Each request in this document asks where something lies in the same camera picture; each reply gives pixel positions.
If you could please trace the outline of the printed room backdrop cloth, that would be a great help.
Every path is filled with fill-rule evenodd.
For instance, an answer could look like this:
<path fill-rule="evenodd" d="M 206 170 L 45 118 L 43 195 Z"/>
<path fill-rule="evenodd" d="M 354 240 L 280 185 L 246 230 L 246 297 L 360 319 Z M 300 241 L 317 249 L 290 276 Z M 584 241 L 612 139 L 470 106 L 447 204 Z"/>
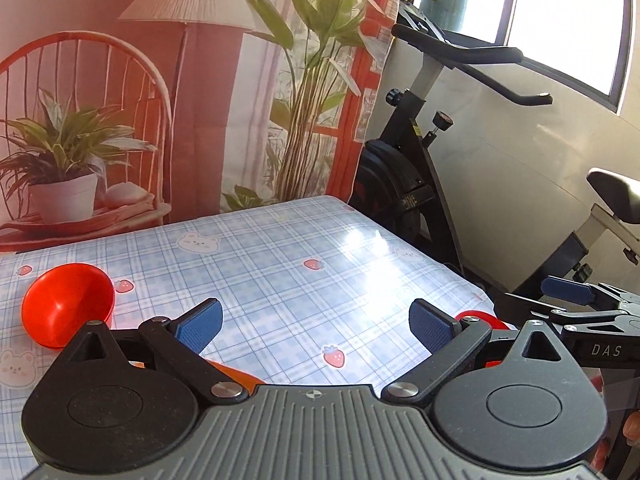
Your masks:
<path fill-rule="evenodd" d="M 399 0 L 1 0 L 1 248 L 348 200 Z"/>

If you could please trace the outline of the black exercise bike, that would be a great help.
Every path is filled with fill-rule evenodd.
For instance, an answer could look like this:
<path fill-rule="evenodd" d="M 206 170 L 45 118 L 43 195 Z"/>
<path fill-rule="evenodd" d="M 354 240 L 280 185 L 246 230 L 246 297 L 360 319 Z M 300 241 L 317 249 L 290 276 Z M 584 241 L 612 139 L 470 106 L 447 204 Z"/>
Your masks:
<path fill-rule="evenodd" d="M 454 125 L 430 149 L 470 281 L 512 292 L 588 217 L 589 169 L 639 174 L 639 129 L 525 67 L 488 67 L 512 90 L 548 90 L 550 105 L 511 104 L 445 70 L 418 123 L 443 110 Z"/>

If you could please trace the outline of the blue plaid tablecloth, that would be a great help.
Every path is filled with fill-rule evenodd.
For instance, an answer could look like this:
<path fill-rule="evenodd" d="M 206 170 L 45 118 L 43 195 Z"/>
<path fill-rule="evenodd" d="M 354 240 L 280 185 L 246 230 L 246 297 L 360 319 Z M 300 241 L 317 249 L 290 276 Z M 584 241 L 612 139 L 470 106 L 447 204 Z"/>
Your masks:
<path fill-rule="evenodd" d="M 55 359 L 24 331 L 21 303 L 44 272 L 89 263 L 113 281 L 112 324 L 135 328 L 218 299 L 224 324 L 206 359 L 277 384 L 381 388 L 427 357 L 408 326 L 413 300 L 450 315 L 491 312 L 488 296 L 329 196 L 23 252 L 1 260 L 1 474 L 35 468 L 21 430 L 29 393 Z"/>

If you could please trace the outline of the orange square plate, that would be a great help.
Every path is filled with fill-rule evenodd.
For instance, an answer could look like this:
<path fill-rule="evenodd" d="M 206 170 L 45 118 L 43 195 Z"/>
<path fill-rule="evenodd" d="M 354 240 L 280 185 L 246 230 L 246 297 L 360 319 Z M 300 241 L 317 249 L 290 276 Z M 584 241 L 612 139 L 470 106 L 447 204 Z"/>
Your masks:
<path fill-rule="evenodd" d="M 205 359 L 208 363 L 208 366 L 211 368 L 216 368 L 218 374 L 223 374 L 227 376 L 230 382 L 236 382 L 238 385 L 243 387 L 248 394 L 253 394 L 255 388 L 259 385 L 265 385 L 265 382 L 247 372 L 242 372 L 242 370 L 237 370 L 236 368 L 230 367 L 228 365 L 224 365 L 221 362 L 216 362 L 211 359 Z M 194 380 L 186 379 L 184 377 L 178 377 L 174 372 L 168 372 L 168 375 L 173 378 L 177 378 L 180 382 L 183 382 L 187 385 L 193 392 L 201 392 L 205 386 L 208 388 L 212 388 L 214 385 L 218 384 L 218 380 L 211 380 L 209 377 L 206 377 L 204 380 Z"/>

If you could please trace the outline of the right window with frame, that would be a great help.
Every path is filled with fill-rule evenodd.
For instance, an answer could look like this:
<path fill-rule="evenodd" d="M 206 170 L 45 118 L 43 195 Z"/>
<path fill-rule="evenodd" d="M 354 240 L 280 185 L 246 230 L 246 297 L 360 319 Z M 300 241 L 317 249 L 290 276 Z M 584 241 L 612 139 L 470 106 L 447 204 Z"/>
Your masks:
<path fill-rule="evenodd" d="M 519 48 L 530 70 L 619 110 L 634 0 L 411 0 L 450 40 Z"/>

